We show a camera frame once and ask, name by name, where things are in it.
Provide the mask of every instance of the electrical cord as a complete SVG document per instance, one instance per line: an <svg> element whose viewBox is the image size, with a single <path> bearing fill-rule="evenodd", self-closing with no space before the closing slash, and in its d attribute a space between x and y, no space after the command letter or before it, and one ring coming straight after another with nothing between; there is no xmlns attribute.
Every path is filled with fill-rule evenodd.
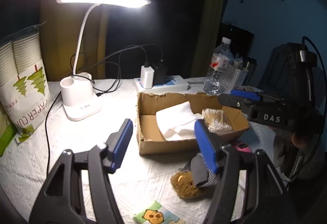
<svg viewBox="0 0 327 224"><path fill-rule="evenodd" d="M321 63L321 66L323 68L323 74L324 74L324 80L325 80L325 92L326 92L326 95L327 95L327 76L326 76L326 70L325 70L325 66L324 66L324 63L323 63L323 59L319 53L319 50L317 49L317 47L315 46L315 44L306 36L302 37L302 44L304 45L305 44L305 41L308 41L312 46L313 48L315 49L318 57L319 57L319 60L320 60L320 63ZM324 109L324 126L325 126L325 122L326 122L326 113L327 113L327 98L325 99L325 109ZM308 157L308 159L302 164L302 166L291 176L291 180L294 179L297 175L299 175L300 171L302 170L302 168L304 168L304 166L306 164L308 164L311 159L313 158L313 156L315 155L318 147L319 147L319 144L320 144L320 140L321 140L321 136L322 134L319 135L318 139L317 139L317 143L315 144L315 147L313 148L312 152L310 153L310 156Z"/></svg>
<svg viewBox="0 0 327 224"><path fill-rule="evenodd" d="M91 66L88 66L88 67L86 67L86 68L85 68L85 66L82 66L82 67L76 69L76 71L79 71L79 70L81 70L81 69L89 69L89 68L92 68L92 67L98 66L99 64L103 64L103 63L104 63L104 64L105 64L105 63L111 63L111 64L115 64L115 65L117 65L117 67L118 67L117 78L116 78L116 80L114 81L114 83L111 85L111 87L109 87L107 90L100 90L100 89L98 89L98 88L93 87L95 90L101 92L101 93L98 93L99 95L97 94L97 96L101 96L102 94L105 94L105 93L112 93L112 92L114 92L114 91L117 90L117 88L119 87L120 81L121 81L121 68L120 68L120 57L121 57L121 53L122 53L123 51L126 51L126 50L132 50L132 49L136 49L136 48L141 48L141 49L144 51L144 53L145 53L145 56L146 56L146 63L148 64L148 55L147 55L147 52L145 51L145 49L144 49L143 47L145 47L145 46L149 46L149 45L154 45L154 46L157 46L157 47L160 48L160 50L161 50L160 61L162 62L162 61L163 61L163 56L164 56L163 49L162 49L159 45L157 45L157 44L150 44L150 43L148 43L148 44L143 44L143 45L131 45L131 46L128 46L128 47L124 48L123 50L118 50L118 51L116 51L116 52L114 52L114 53L112 53L112 54L109 54L108 56L106 56L106 57L105 57L102 61L100 61L100 62L97 62L97 63L95 63L95 64L93 64L93 65L91 65ZM110 62L110 61L106 61L108 58L110 58L110 57L113 56L113 55L116 55L117 53L120 54L119 57L118 57L118 63ZM76 55L76 54L73 54L73 55L70 57L70 67L71 67L72 70L73 70L73 66L72 66L72 58L73 58L75 55ZM93 79L89 79L89 78L87 78L87 77L85 77L85 76L76 75L76 74L70 74L70 75L74 75L74 76L77 76L77 77L86 78L87 80L90 80L93 84L95 84L95 81L94 81ZM114 90L111 90L111 89L114 87L114 85L115 85L115 83L116 83L117 81L118 81L118 83L117 83L115 89L114 89ZM49 143L49 136L48 136L48 129L47 129L47 121L48 121L48 117L49 117L50 111L51 111L53 105L55 104L55 102L57 101L57 99L59 98L60 95L61 95L61 92L59 92L59 94L57 95L57 97L55 98L55 100L53 101L53 103L51 104L51 106L50 106L50 108L49 108L49 111L48 111L48 113L47 113L47 115L46 115L46 117L45 117L45 136L46 136L46 141L47 141L47 145L48 145L48 162L47 162L47 167L46 167L46 177L49 176L49 169L50 169L50 168L49 168L49 167L50 167L50 143Z"/></svg>
<svg viewBox="0 0 327 224"><path fill-rule="evenodd" d="M101 90L101 89L98 89L96 87L93 87L95 90L101 92L101 93L97 93L97 96L98 97L101 96L102 94L112 93L112 92L116 91L117 88L118 88L118 86L119 86L119 84L120 84L120 80L121 80L121 69L120 69L120 66L117 63L115 63L115 62L104 62L104 63L111 63L111 64L117 65L118 66L118 74L117 74L116 80L113 82L113 84L111 85L111 87L109 87L107 90ZM95 81L93 79L90 79L90 78L88 78L86 76L82 76L82 75L78 75L78 74L73 74L72 76L81 77L81 78L87 79L87 80L91 81L93 84L95 84ZM114 85L117 83L117 81L118 81L117 86L115 87L114 90L111 90L114 87Z"/></svg>
<svg viewBox="0 0 327 224"><path fill-rule="evenodd" d="M91 66L88 66L88 67L86 67L86 68L82 67L81 69L86 70L86 69L92 68L92 67L94 67L94 66L97 66L97 65L99 65L99 64L102 64L102 63L105 62L105 60L107 60L108 58L112 57L113 55L116 55L117 53L121 53L121 52L126 51L126 50L133 50L133 49L140 48L140 47L145 47L145 46L157 46L158 48L160 48L160 50L161 50L160 61L161 61L161 62L163 61L164 51L163 51L163 49L161 48L161 46L159 46L159 45L157 45L157 44L153 44L153 43L147 43L147 44L142 44L142 45L130 45L130 46L127 46L126 48L124 48L124 49L122 49L122 50L117 50L117 51L115 51L115 52L109 54L108 56L104 57L104 59L103 59L102 61L97 62L97 63L95 63L95 64L93 64L93 65L91 65Z"/></svg>
<svg viewBox="0 0 327 224"><path fill-rule="evenodd" d="M46 166L46 177L48 178L49 176L49 167L50 167L50 143L49 143L49 136L48 136L48 129L46 127L46 122L48 120L48 117L49 117L49 113L53 107L53 105L55 104L55 102L57 101L57 99L59 98L61 94L61 91L59 92L59 94L57 95L57 97L55 98L54 102L51 104L50 108L49 108L49 111L48 113L46 114L46 117L45 117L45 136L46 136L46 142L48 144L48 163L47 163L47 166Z"/></svg>

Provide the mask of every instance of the curtain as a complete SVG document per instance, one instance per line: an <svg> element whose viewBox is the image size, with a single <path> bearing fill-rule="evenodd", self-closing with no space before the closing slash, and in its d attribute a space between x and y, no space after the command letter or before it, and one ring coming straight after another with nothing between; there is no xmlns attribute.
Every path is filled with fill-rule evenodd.
<svg viewBox="0 0 327 224"><path fill-rule="evenodd" d="M223 0L204 0L191 77L204 76L215 48Z"/></svg>
<svg viewBox="0 0 327 224"><path fill-rule="evenodd" d="M56 0L41 0L40 40L45 71L49 81L59 81L71 73L70 58L76 52L78 34L89 4L58 4ZM98 6L86 22L77 67L101 61L105 55L105 42L109 7ZM104 78L104 65L87 72L94 79Z"/></svg>

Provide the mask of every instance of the power strip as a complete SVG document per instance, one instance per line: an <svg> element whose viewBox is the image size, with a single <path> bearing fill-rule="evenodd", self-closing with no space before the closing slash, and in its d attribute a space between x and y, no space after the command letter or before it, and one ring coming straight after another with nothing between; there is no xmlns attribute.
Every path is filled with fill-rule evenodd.
<svg viewBox="0 0 327 224"><path fill-rule="evenodd" d="M162 94L167 92L181 92L188 88L188 83L180 75L168 76L165 84L158 84L152 88L145 89L140 78L134 78L133 84L137 92Z"/></svg>

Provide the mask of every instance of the water bottle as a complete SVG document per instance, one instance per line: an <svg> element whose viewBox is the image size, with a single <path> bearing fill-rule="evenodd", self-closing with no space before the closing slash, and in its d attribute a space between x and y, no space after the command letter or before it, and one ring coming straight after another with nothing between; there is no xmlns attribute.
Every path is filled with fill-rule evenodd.
<svg viewBox="0 0 327 224"><path fill-rule="evenodd" d="M229 49L231 42L229 38L223 37L221 44L214 49L203 85L203 90L209 95L218 94L220 92L219 78L226 71L228 64L234 58Z"/></svg>

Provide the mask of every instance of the cartoon bear print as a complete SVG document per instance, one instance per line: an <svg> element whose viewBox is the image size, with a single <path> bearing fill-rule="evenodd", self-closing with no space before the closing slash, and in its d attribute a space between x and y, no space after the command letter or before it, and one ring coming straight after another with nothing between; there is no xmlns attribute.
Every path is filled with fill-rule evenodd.
<svg viewBox="0 0 327 224"><path fill-rule="evenodd" d="M143 215L143 218L148 220L151 224L161 224L164 222L164 216L157 210L147 209Z"/></svg>

